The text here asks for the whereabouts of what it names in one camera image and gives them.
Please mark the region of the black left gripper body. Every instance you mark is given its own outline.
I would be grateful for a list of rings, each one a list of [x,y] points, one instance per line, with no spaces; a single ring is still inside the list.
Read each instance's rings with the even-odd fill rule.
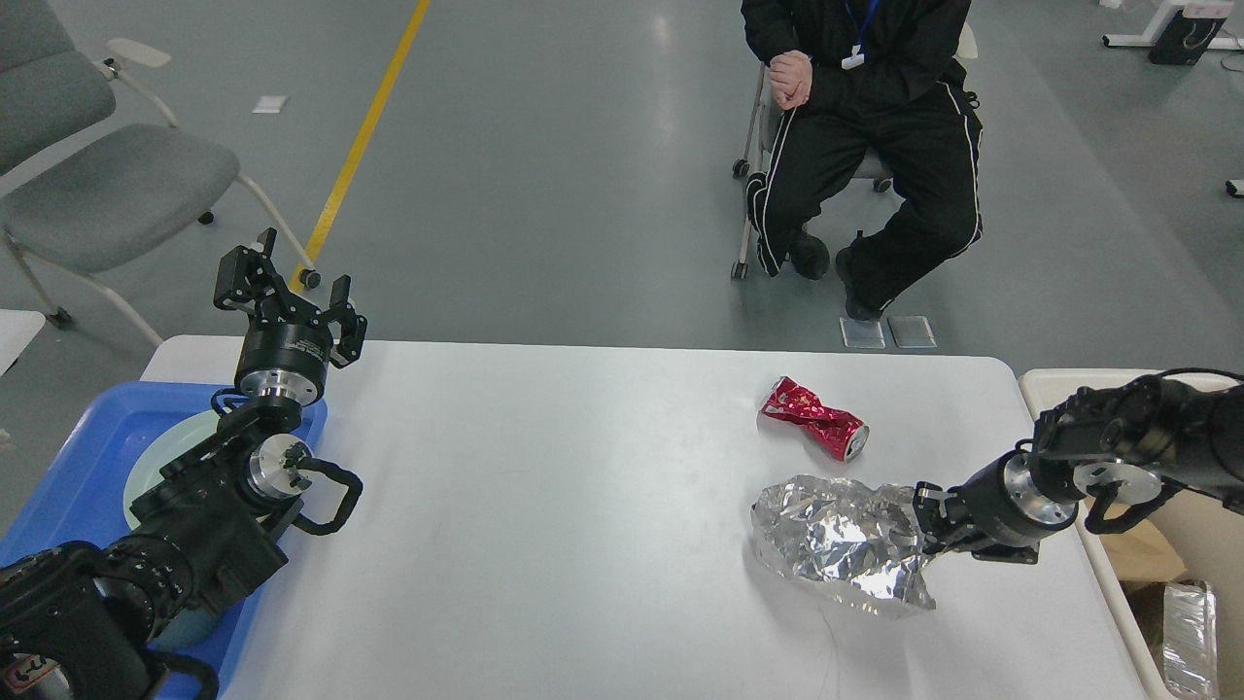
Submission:
[[[304,297],[243,306],[249,325],[234,375],[240,394],[280,395],[301,407],[323,398],[332,334]]]

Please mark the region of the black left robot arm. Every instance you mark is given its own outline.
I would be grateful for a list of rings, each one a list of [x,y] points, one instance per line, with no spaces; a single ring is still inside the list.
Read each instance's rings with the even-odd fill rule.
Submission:
[[[286,563],[286,528],[340,531],[363,484],[315,458],[294,431],[323,398],[328,367],[360,358],[367,320],[340,276],[328,307],[290,291],[267,228],[221,257],[214,305],[249,327],[231,385],[211,395],[215,430],[160,466],[132,506],[138,526],[113,543],[70,541],[2,569],[5,699],[153,699],[172,675],[200,699],[221,691],[195,656],[153,647],[187,610],[216,615]]]

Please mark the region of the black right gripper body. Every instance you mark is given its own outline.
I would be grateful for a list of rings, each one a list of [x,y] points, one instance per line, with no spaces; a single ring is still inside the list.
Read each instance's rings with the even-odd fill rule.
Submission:
[[[978,470],[948,499],[948,550],[978,561],[1035,566],[1040,541],[1069,528],[1079,502],[1044,495],[1026,465],[1029,453],[1006,453]]]

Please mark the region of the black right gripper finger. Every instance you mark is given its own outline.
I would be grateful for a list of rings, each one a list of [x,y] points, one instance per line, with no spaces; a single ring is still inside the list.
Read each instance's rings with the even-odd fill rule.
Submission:
[[[958,487],[943,489],[934,482],[917,482],[912,505],[916,523],[921,528],[921,553],[933,557],[947,550],[955,550],[963,538]]]

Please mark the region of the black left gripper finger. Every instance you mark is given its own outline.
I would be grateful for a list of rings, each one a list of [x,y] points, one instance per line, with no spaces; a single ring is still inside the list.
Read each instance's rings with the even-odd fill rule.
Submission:
[[[294,316],[294,296],[271,256],[277,229],[266,228],[258,242],[238,245],[221,257],[213,305],[248,316]]]
[[[368,320],[360,315],[350,298],[351,283],[348,274],[333,280],[328,306],[316,313],[316,325],[328,331],[328,362],[335,368],[345,368],[358,361],[367,336]]]

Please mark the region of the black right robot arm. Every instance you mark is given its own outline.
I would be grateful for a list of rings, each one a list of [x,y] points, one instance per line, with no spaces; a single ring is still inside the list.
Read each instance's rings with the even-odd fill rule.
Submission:
[[[1071,523],[1120,535],[1186,491],[1240,512],[1242,375],[1222,390],[1195,389],[1186,375],[1176,368],[1080,387],[968,481],[917,482],[921,552],[1035,564],[1041,541]],[[1084,518],[1082,501],[1091,502]]]

